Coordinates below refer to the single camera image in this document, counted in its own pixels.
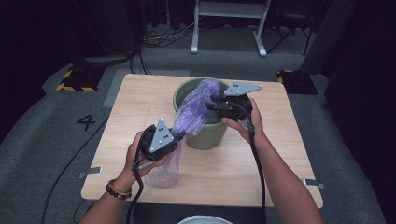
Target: translucent plastic bag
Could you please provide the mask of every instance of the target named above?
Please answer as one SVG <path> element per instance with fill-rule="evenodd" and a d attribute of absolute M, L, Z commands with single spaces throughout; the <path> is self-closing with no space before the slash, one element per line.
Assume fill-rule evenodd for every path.
<path fill-rule="evenodd" d="M 185 133 L 186 138 L 198 134 L 213 115 L 213 111 L 206 109 L 205 102 L 211 102 L 210 95 L 218 94 L 219 90 L 218 80 L 209 78 L 201 81 L 195 90 L 186 96 L 179 107 L 172 135 Z M 177 149 L 169 154 L 168 160 L 163 166 L 152 169 L 146 175 L 147 184 L 159 188 L 171 188 L 178 183 L 180 154 L 185 138 L 178 142 Z"/>

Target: light wood table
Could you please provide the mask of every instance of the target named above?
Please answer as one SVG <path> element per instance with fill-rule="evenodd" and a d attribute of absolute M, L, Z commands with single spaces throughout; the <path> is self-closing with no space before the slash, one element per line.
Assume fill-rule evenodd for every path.
<path fill-rule="evenodd" d="M 88 175 L 82 197 L 97 200 L 105 192 L 109 179 L 118 176 L 125 162 L 128 146 L 137 132 L 163 119 L 171 128 L 175 119 L 172 105 L 177 87 L 189 77 L 127 75 L 97 148 L 91 167 L 102 167 L 101 174 Z M 232 80 L 223 79 L 231 84 Z M 300 178 L 315 179 L 303 140 L 282 84 L 262 84 L 261 91 L 249 94 L 262 112 L 263 126 L 283 160 Z M 318 208 L 323 201 L 317 187 L 307 187 Z M 138 185 L 133 185 L 137 192 Z M 205 204 L 226 206 L 261 206 L 261 184 L 249 144 L 228 128 L 220 145 L 208 151 L 182 148 L 180 179 L 170 189 L 145 184 L 141 203 Z M 266 191 L 266 206 L 273 206 Z"/>

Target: table bracket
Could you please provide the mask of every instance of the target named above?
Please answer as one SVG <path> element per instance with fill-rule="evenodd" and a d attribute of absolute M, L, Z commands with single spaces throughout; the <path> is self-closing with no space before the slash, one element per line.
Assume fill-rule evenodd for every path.
<path fill-rule="evenodd" d="M 86 173 L 79 173 L 78 179 L 85 178 L 87 175 L 90 175 L 90 174 L 100 174 L 100 173 L 102 173 L 102 167 L 100 167 L 100 166 L 92 167 L 92 168 L 89 168 Z"/>
<path fill-rule="evenodd" d="M 315 186 L 315 187 L 318 187 L 319 189 L 326 189 L 324 184 L 319 183 L 317 180 L 302 178 L 301 181 L 306 186 Z"/>

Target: bracelet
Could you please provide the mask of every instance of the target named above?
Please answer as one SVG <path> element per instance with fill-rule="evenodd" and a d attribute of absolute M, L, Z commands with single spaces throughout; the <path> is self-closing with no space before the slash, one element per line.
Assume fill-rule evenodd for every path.
<path fill-rule="evenodd" d="M 115 198 L 119 198 L 121 200 L 127 200 L 131 198 L 132 188 L 130 188 L 128 192 L 121 192 L 114 187 L 114 181 L 115 179 L 108 181 L 108 184 L 106 185 L 106 191 L 110 193 L 110 195 L 113 195 Z"/>

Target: person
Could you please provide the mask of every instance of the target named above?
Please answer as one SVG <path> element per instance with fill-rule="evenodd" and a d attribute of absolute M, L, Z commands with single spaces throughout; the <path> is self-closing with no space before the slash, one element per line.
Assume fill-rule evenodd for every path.
<path fill-rule="evenodd" d="M 265 182 L 276 211 L 279 213 L 284 223 L 323 223 L 314 199 L 297 175 L 276 152 L 276 149 L 263 130 L 261 112 L 254 99 L 250 99 L 250 101 L 253 107 L 251 121 L 256 132 L 254 144 L 257 148 Z M 238 122 L 226 118 L 223 118 L 221 121 L 230 128 L 236 129 L 249 143 L 248 131 Z M 128 147 L 125 166 L 120 172 L 120 175 L 112 183 L 114 190 L 129 192 L 132 184 L 136 181 L 132 174 L 131 167 L 134 163 L 134 155 L 141 135 L 142 133 L 139 132 L 132 144 Z M 166 157 L 140 170 L 139 174 L 144 176 L 148 174 L 152 168 L 161 166 L 165 161 Z M 80 223 L 120 223 L 124 204 L 125 200 L 120 200 L 110 193 L 105 192 L 99 201 L 85 214 Z"/>

